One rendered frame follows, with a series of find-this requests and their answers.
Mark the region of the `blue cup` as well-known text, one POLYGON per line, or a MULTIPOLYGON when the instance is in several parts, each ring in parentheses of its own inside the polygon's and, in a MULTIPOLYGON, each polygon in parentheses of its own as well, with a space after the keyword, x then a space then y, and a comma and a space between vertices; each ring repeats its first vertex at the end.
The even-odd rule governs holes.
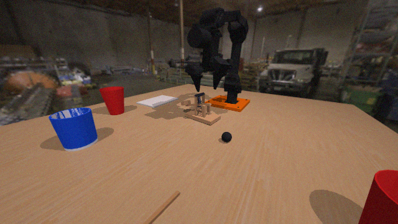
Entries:
POLYGON ((51 114, 49 120, 68 152, 88 148, 98 140, 91 108, 59 111, 51 114))

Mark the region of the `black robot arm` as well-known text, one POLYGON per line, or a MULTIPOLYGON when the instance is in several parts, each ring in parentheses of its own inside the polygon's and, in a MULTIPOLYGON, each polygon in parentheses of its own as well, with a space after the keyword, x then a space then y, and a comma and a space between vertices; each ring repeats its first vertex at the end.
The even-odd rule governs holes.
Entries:
POLYGON ((240 10, 224 11, 223 8, 216 7, 203 11, 200 20, 192 23, 187 42, 192 48, 218 50, 220 37, 222 37, 222 33, 218 28, 227 22, 230 39, 233 43, 231 58, 223 59, 223 54, 216 56, 216 53, 213 52, 207 66, 212 66, 216 72, 226 73, 230 69, 228 75, 224 78, 224 91, 228 92, 225 103, 236 104, 238 102, 238 93, 242 91, 241 79, 238 74, 241 45, 248 32, 248 22, 241 15, 240 10), (234 21, 239 24, 231 25, 230 22, 234 21))

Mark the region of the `white flat rectangular sheet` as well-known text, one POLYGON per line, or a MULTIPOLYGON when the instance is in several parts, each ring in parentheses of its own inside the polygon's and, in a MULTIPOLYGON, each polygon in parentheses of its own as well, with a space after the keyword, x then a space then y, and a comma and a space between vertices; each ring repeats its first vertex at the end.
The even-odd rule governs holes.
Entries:
POLYGON ((170 102, 175 101, 175 100, 178 100, 178 98, 171 97, 171 96, 160 95, 160 96, 156 96, 156 97, 149 98, 149 99, 146 99, 146 100, 138 101, 138 102, 136 102, 136 104, 148 106, 148 107, 151 107, 151 108, 156 108, 158 106, 170 103, 170 102))

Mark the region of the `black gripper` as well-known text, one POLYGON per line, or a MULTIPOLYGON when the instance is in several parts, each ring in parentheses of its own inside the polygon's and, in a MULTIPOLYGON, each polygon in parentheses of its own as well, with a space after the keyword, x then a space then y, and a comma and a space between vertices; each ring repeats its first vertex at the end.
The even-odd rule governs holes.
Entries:
POLYGON ((216 53, 216 56, 220 56, 220 53, 218 53, 218 50, 203 49, 203 51, 201 52, 201 55, 203 55, 202 63, 200 63, 200 65, 187 65, 185 67, 185 72, 191 76, 197 92, 200 91, 200 81, 203 76, 201 74, 203 72, 213 72, 213 88, 214 88, 214 90, 217 88, 222 77, 227 75, 227 73, 224 73, 224 72, 216 72, 212 66, 211 67, 207 66, 208 60, 213 52, 216 53))

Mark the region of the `black ball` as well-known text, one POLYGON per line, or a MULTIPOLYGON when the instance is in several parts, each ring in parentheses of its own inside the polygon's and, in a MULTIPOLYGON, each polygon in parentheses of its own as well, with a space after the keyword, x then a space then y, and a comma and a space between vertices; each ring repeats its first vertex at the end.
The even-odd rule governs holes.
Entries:
POLYGON ((230 142, 232 139, 232 135, 229 132, 224 132, 221 137, 224 142, 230 142))

